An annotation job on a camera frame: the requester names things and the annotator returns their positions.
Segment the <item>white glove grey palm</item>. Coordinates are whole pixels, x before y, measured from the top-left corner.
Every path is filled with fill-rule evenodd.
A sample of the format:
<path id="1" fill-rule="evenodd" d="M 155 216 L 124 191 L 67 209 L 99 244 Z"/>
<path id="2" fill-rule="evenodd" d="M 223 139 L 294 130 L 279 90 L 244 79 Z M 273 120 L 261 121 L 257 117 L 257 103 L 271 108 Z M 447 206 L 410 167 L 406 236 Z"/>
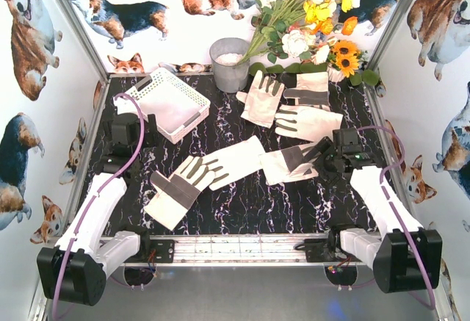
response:
<path id="1" fill-rule="evenodd" d="M 214 180 L 215 173 L 199 156 L 188 156 L 170 175 L 151 174 L 155 196 L 143 209 L 155 221 L 172 231 L 184 218 L 198 196 Z"/>
<path id="2" fill-rule="evenodd" d="M 259 155 L 261 169 L 270 186 L 316 178 L 312 159 L 306 159 L 314 143 L 295 145 Z"/>

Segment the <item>white glove long cuff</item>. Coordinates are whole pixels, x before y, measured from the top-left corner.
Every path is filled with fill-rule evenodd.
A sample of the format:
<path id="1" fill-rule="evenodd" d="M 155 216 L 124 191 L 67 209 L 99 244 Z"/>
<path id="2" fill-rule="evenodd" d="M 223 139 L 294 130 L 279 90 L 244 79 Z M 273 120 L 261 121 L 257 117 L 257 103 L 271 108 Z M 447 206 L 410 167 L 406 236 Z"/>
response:
<path id="1" fill-rule="evenodd" d="M 240 143 L 205 155 L 203 164 L 215 172 L 209 189 L 218 190 L 260 170 L 262 154 L 265 154 L 263 145 L 259 138 L 253 135 Z"/>

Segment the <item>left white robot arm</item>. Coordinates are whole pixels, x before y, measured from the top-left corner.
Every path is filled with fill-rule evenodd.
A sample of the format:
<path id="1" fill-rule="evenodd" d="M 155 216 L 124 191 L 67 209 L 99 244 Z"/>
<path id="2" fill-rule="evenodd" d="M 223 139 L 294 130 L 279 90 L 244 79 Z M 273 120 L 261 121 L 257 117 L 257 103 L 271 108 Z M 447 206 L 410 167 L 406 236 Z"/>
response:
<path id="1" fill-rule="evenodd" d="M 53 303 L 94 306 L 122 263 L 151 253 L 148 231 L 128 223 L 109 241 L 100 239 L 118 202 L 137 197 L 133 180 L 141 169 L 138 156 L 142 148 L 156 144 L 156 118 L 125 113 L 103 127 L 110 142 L 95 166 L 87 197 L 54 247 L 42 248 L 37 256 L 44 295 Z"/>

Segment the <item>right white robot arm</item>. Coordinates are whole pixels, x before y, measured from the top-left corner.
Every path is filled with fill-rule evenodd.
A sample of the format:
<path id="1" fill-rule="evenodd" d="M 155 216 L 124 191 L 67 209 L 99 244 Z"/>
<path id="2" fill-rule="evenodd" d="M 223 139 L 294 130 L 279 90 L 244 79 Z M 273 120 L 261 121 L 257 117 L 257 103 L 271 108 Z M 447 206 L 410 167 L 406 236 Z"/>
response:
<path id="1" fill-rule="evenodd" d="M 382 292 L 412 292 L 438 287 L 442 238 L 426 229 L 405 208 L 386 180 L 391 167 L 381 167 L 376 156 L 366 152 L 358 130 L 337 129 L 324 137 L 314 152 L 314 168 L 327 184 L 343 178 L 359 194 L 380 233 L 374 237 L 352 224 L 332 227 L 329 247 L 353 256 L 373 272 Z"/>

